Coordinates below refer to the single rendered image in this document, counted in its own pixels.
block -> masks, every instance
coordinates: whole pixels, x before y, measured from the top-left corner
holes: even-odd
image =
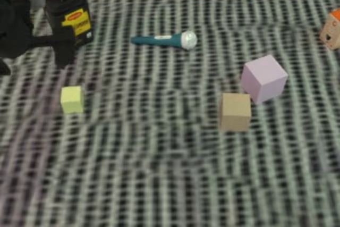
[[[340,9],[330,12],[320,33],[320,39],[331,50],[340,48]]]
[[[249,94],[223,93],[220,128],[224,131],[247,131],[251,119]]]
[[[281,95],[287,79],[287,72],[272,55],[267,55],[244,65],[241,87],[255,104],[260,104]]]
[[[61,105],[64,114],[83,113],[83,91],[80,86],[63,87]]]

pink cube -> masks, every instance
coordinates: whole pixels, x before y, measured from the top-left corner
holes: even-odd
[[[255,104],[260,104],[281,95],[287,78],[274,57],[267,55],[244,65],[241,86]]]

black power drill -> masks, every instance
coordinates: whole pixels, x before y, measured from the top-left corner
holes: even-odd
[[[15,59],[35,47],[52,46],[55,64],[74,62],[75,51],[93,41],[87,0],[46,0],[44,7],[52,35],[32,35],[30,0],[0,0],[0,75],[11,70],[1,58]]]

orange and white object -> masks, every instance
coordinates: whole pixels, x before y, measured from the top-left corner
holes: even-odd
[[[320,39],[331,50],[340,48],[340,9],[329,14],[321,31]]]

striped cloth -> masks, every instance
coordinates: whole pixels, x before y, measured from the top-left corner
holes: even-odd
[[[95,40],[73,66],[34,49],[0,80],[1,227],[340,226],[340,56],[318,39],[340,0],[89,4]],[[190,52],[129,43],[187,29]],[[284,93],[252,105],[248,132],[219,131],[219,96],[267,54]],[[78,85],[85,113],[64,115]]]

